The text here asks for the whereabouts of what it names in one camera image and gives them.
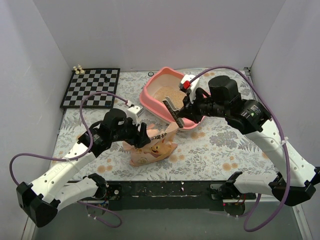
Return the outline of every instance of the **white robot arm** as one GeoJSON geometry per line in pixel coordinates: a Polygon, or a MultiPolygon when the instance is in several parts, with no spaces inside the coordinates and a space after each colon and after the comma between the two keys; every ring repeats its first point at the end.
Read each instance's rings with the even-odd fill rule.
{"type": "Polygon", "coordinates": [[[64,207],[81,199],[94,197],[102,199],[107,192],[105,179],[93,173],[83,180],[66,185],[66,183],[88,163],[94,161],[102,152],[109,149],[113,142],[126,141],[136,148],[150,143],[147,135],[147,125],[139,124],[138,115],[141,108],[132,105],[126,113],[113,108],[107,112],[103,121],[94,123],[89,129],[93,136],[93,145],[90,146],[90,137],[85,132],[78,142],[64,157],[66,161],[56,163],[46,173],[27,184],[22,182],[16,188],[20,207],[27,213],[37,227],[48,224],[64,207]]]}
{"type": "MultiPolygon", "coordinates": [[[[180,90],[186,93],[181,109],[176,109],[170,99],[163,100],[177,124],[183,127],[182,118],[195,123],[199,123],[204,116],[225,118],[228,125],[252,140],[279,170],[268,176],[235,172],[215,191],[216,195],[224,199],[258,193],[275,196],[280,201],[286,189],[286,158],[282,148],[284,142],[270,113],[258,101],[242,99],[237,82],[228,76],[217,76],[208,82],[210,95],[199,87],[199,79],[194,77],[181,80],[180,90]]],[[[307,162],[288,141],[285,144],[291,178],[285,204],[295,206],[309,200],[315,193],[314,186],[320,182],[320,168],[307,162]]]]}

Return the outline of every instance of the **table surface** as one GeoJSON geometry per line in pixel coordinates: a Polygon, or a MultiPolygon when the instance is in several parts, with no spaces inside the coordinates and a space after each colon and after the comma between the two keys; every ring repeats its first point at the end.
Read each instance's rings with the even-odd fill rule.
{"type": "MultiPolygon", "coordinates": [[[[194,74],[201,70],[184,70],[184,74],[194,74]]],[[[214,76],[227,75],[236,80],[242,98],[255,99],[249,85],[236,72],[217,70],[200,79],[200,86],[209,91],[208,81],[214,76]]],[[[140,104],[139,94],[150,79],[147,71],[121,72],[116,94],[140,104]]],[[[124,102],[116,99],[114,108],[126,110],[124,102]]],[[[104,118],[109,109],[84,109],[85,121],[92,123],[104,118]]],[[[147,125],[155,124],[157,129],[165,129],[167,124],[144,111],[140,119],[147,125]]],[[[53,156],[61,158],[85,132],[79,110],[67,109],[62,120],[53,156]]],[[[130,153],[125,152],[122,142],[115,142],[95,161],[81,169],[72,180],[80,181],[83,176],[99,173],[109,181],[159,181],[159,180],[227,180],[233,172],[242,171],[251,175],[274,174],[275,168],[268,157],[252,141],[238,130],[231,128],[223,118],[206,117],[195,129],[179,131],[174,142],[178,144],[173,154],[162,161],[144,166],[129,165],[130,153]]]]}

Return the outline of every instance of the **black and white checkered board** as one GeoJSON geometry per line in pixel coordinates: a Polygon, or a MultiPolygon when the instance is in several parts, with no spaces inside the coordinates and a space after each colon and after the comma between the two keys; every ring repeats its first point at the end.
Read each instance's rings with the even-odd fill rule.
{"type": "MultiPolygon", "coordinates": [[[[91,68],[83,69],[84,74],[72,76],[65,91],[61,108],[78,109],[84,96],[96,92],[116,93],[120,68],[91,68]]],[[[95,95],[90,97],[83,105],[83,108],[111,109],[114,106],[115,98],[107,95],[95,95]]]]}

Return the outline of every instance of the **white backdrop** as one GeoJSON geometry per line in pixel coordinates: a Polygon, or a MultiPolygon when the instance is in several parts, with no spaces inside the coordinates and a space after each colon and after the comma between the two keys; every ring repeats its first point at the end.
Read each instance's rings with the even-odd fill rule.
{"type": "MultiPolygon", "coordinates": [[[[0,0],[0,239],[21,238],[27,215],[19,207],[9,161],[18,153],[52,156],[70,69],[32,0],[0,0]]],[[[31,182],[49,161],[20,157],[19,182],[31,182]]]]}
{"type": "MultiPolygon", "coordinates": [[[[286,0],[253,63],[255,85],[297,151],[320,166],[320,1],[286,0]]],[[[302,205],[320,239],[320,185],[302,205]]]]}
{"type": "Polygon", "coordinates": [[[70,67],[250,67],[285,0],[33,0],[70,67]]]}

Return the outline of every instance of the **white chess piece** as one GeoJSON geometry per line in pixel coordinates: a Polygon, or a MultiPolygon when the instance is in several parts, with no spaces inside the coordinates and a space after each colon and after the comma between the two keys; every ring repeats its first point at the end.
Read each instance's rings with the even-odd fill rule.
{"type": "Polygon", "coordinates": [[[79,74],[79,73],[80,73],[80,72],[77,70],[77,67],[76,67],[76,66],[73,67],[73,70],[74,70],[75,74],[79,74]]]}
{"type": "Polygon", "coordinates": [[[81,74],[84,74],[84,73],[85,73],[85,71],[82,69],[81,65],[79,65],[79,64],[78,64],[78,69],[80,70],[80,73],[81,73],[81,74]]]}
{"type": "Polygon", "coordinates": [[[84,73],[85,73],[85,70],[83,70],[82,67],[79,67],[79,70],[80,70],[80,73],[81,73],[81,74],[84,74],[84,73]]]}

